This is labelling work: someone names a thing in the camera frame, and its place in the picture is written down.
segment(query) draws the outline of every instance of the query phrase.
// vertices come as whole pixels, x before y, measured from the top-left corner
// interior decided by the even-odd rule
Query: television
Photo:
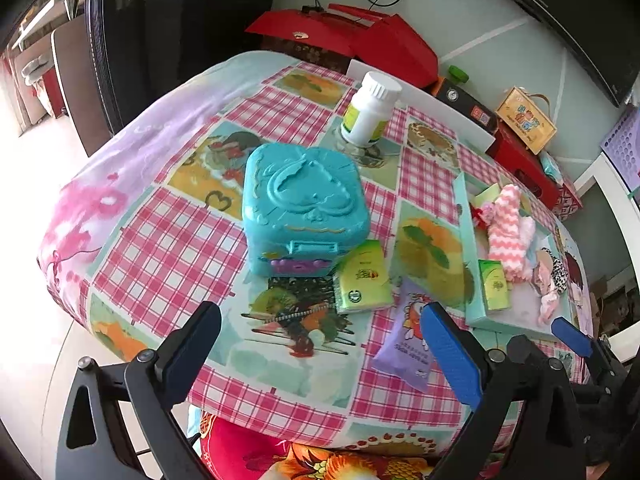
[[[640,72],[640,0],[515,0],[560,35],[620,106]]]

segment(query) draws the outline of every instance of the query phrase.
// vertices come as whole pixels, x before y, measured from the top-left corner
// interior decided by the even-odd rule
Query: pink fuzzy cloth
[[[508,282],[530,282],[532,269],[526,258],[536,232],[533,218],[521,217],[520,188],[507,184],[493,204],[490,221],[489,259],[498,260]]]

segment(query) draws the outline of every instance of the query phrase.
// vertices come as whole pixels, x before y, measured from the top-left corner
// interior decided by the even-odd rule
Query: white bottle cap
[[[393,104],[402,92],[398,81],[380,72],[367,72],[362,80],[362,88],[376,99]]]

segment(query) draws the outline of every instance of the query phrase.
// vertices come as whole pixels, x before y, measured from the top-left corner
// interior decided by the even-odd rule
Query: light blue box
[[[469,199],[471,196],[483,192],[487,187],[488,186],[479,180],[464,172],[461,172],[453,183],[454,196],[460,212],[462,257],[474,279],[474,295],[465,307],[466,323],[474,328],[493,330],[495,332],[508,334],[509,336],[524,334],[533,339],[558,341],[551,333],[550,324],[540,325],[537,322],[540,314],[540,301],[538,301],[537,310],[524,308],[525,305],[522,302],[513,304],[514,301],[511,301],[510,308],[501,311],[490,312],[486,307],[484,293],[482,291],[480,267],[478,264],[478,260],[482,258],[478,254],[478,247],[476,246],[476,235],[471,217]],[[521,210],[520,214],[525,215],[526,213]],[[556,246],[553,235],[546,227],[536,222],[536,236],[527,253],[527,257],[533,264],[536,260],[534,252],[542,247],[548,248],[551,250],[553,256],[559,257],[558,247]],[[525,286],[532,287],[529,284],[516,286],[519,287],[519,292],[525,292]],[[531,288],[531,293],[532,297],[535,297],[533,288]],[[569,306],[566,292],[560,294],[560,302],[556,314],[572,322],[571,307]]]
[[[242,220],[259,276],[326,276],[369,235],[360,175],[325,148],[264,144],[247,160]]]

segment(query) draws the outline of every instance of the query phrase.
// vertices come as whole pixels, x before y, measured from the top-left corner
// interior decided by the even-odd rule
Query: tablecloth
[[[437,365],[426,393],[371,367],[390,333],[393,309],[351,314],[340,326],[334,320],[327,330],[340,337],[309,358],[293,355],[286,336],[254,330],[246,315],[251,304],[279,301],[282,294],[332,301],[322,278],[309,285],[248,272],[240,209],[244,165],[263,142],[335,148],[336,126],[356,88],[344,75],[271,52],[242,54],[196,76],[125,127],[63,188],[38,264],[58,304],[125,360],[156,348],[200,301],[219,304],[222,331],[190,393],[208,412],[312,446],[439,454],[468,408]],[[412,269],[402,257],[399,230],[419,225],[444,250],[461,251],[455,176],[465,171],[487,185],[516,180],[459,143],[446,125],[402,105],[385,137],[359,162],[370,237],[381,241],[393,279],[411,275],[468,328],[461,276]],[[559,246],[570,246],[566,230],[526,193],[532,215]],[[586,290],[575,244],[571,252]],[[474,332],[487,347],[504,348],[509,339]],[[581,381],[579,357],[560,343],[538,343]],[[514,403],[497,447],[513,433],[518,411]]]

